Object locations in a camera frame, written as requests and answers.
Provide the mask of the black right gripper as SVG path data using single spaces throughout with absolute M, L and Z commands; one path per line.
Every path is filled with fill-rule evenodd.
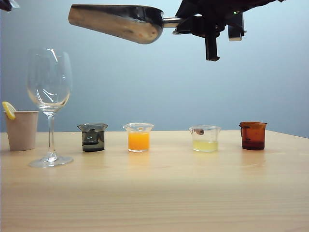
M 182 0 L 175 16 L 189 17 L 178 24 L 174 35 L 192 34 L 205 39 L 206 60 L 219 60 L 217 37 L 228 26 L 231 41 L 241 41 L 245 35 L 243 13 L 262 5 L 261 0 L 200 0 L 198 15 L 191 16 L 196 5 Z

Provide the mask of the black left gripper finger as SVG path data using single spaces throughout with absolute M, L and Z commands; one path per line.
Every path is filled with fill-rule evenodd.
M 0 9 L 10 12 L 12 9 L 18 9 L 20 5 L 15 0 L 0 0 Z

